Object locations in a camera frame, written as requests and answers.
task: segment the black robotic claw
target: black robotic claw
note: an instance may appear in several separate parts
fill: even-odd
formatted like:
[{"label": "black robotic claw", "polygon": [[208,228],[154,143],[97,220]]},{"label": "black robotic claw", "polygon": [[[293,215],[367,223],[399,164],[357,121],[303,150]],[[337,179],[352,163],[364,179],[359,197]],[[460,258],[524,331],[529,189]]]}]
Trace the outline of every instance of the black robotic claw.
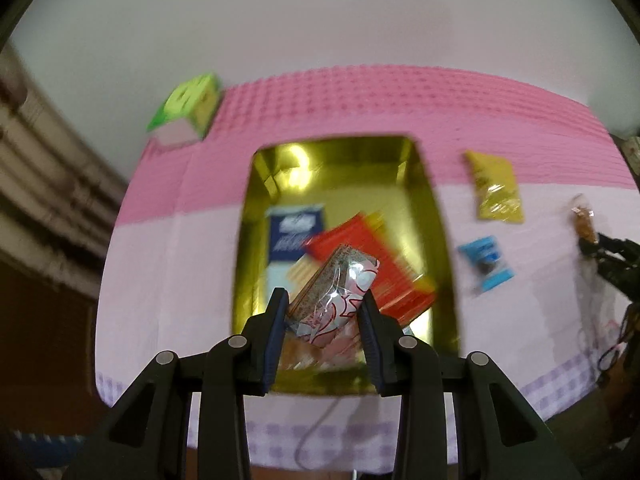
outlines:
[{"label": "black robotic claw", "polygon": [[[184,477],[191,394],[202,392],[200,480],[248,480],[242,396],[271,387],[289,298],[275,289],[264,314],[242,335],[209,352],[179,358],[160,352],[85,443],[63,479],[177,480]],[[402,396],[395,479],[444,480],[444,392],[452,392],[461,479],[580,478],[542,420],[494,362],[438,357],[378,311],[370,292],[358,310],[367,367],[382,396]]]}]

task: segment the checkered tablecloth border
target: checkered tablecloth border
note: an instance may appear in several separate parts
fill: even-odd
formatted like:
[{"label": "checkered tablecloth border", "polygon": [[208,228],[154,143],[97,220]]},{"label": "checkered tablecloth border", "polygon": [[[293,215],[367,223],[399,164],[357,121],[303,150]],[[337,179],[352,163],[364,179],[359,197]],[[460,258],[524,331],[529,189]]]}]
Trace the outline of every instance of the checkered tablecloth border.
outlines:
[{"label": "checkered tablecloth border", "polygon": [[[570,407],[586,396],[595,385],[596,372],[587,354],[564,362],[549,373],[520,388],[521,393],[542,419]],[[109,406],[120,398],[124,384],[96,372],[100,397]],[[246,432],[251,462],[287,469],[357,469],[386,472],[393,468],[397,427],[390,422],[357,424],[346,430],[338,426],[257,424],[248,420]],[[191,421],[188,443],[198,443],[198,422]],[[457,460],[455,420],[447,418],[449,462]]]}]

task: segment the curtain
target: curtain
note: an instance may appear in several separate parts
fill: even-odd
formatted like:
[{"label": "curtain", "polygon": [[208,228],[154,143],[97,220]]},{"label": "curtain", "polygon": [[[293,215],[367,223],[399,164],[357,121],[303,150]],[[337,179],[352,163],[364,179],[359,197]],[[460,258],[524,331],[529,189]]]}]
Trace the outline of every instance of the curtain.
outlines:
[{"label": "curtain", "polygon": [[127,184],[0,52],[0,258],[97,298]]}]

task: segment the pink stripe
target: pink stripe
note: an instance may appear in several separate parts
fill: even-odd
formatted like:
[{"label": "pink stripe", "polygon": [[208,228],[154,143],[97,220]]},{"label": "pink stripe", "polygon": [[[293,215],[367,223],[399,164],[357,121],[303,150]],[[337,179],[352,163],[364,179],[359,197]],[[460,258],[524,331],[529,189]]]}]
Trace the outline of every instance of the pink stripe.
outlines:
[{"label": "pink stripe", "polygon": [[508,157],[521,183],[635,187],[604,127],[569,99],[459,70],[332,68],[231,88],[204,142],[150,143],[118,224],[241,203],[261,146],[390,132],[418,142],[435,185],[468,182],[472,149]]}]

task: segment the table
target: table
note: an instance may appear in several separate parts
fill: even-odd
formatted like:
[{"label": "table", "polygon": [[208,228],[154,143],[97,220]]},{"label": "table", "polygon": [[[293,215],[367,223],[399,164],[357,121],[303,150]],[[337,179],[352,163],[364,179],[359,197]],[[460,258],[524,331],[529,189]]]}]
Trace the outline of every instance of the table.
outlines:
[{"label": "table", "polygon": [[[95,368],[107,404],[158,351],[195,354],[230,335],[236,238],[254,151],[359,132],[406,133],[420,149],[449,237],[462,354],[487,352],[543,418],[591,391],[593,360],[615,337],[627,301],[580,258],[569,200],[585,193],[599,230],[640,239],[640,196],[604,127],[581,104],[496,76],[354,66],[231,88],[204,142],[149,143],[102,279]],[[466,149],[513,163],[523,225],[476,219]],[[478,278],[455,247],[489,234],[516,276],[478,296]],[[393,398],[250,397],[250,457],[282,468],[389,471],[398,415]],[[447,422],[453,461],[450,398]]]}]

